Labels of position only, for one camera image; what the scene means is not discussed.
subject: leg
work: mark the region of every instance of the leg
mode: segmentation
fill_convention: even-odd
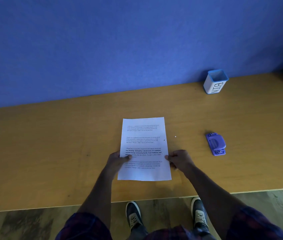
[[[207,225],[207,212],[199,197],[193,198],[190,210],[191,216],[193,217],[193,233],[196,236],[201,236],[203,239],[215,239],[209,232]]]
[[[128,240],[142,240],[148,235],[146,227],[142,223],[140,209],[136,202],[131,201],[126,205],[126,217],[130,227]]]

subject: blue wall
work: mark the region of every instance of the blue wall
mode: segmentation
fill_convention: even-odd
[[[283,0],[0,0],[0,107],[283,68]]]

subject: white shoe sole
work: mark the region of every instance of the white shoe sole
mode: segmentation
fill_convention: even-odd
[[[130,202],[127,203],[127,205],[126,205],[126,217],[127,217],[127,206],[128,206],[129,203],[133,203],[133,204],[136,206],[136,208],[137,208],[137,210],[138,210],[138,213],[139,213],[139,215],[140,215],[140,218],[141,218],[141,213],[140,213],[139,207],[138,207],[138,205],[136,204],[136,202],[134,202],[134,201],[130,201]]]
[[[194,216],[193,216],[193,209],[194,209],[194,202],[195,200],[200,200],[199,197],[194,197],[191,201],[191,204],[190,204],[190,211],[191,211],[191,217],[194,219]]]

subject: concrete floor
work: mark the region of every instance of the concrete floor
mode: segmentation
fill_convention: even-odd
[[[271,222],[283,229],[283,190],[240,193],[240,200],[261,211]],[[182,224],[191,228],[191,198],[171,198],[137,202],[149,232]],[[126,239],[129,227],[125,217],[125,202],[112,203],[111,234],[114,240]],[[65,221],[79,206],[0,212],[0,239],[54,239]],[[219,239],[209,222],[211,233]]]

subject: paper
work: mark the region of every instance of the paper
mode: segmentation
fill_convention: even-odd
[[[132,155],[118,172],[118,180],[171,180],[164,117],[123,119],[120,157]]]

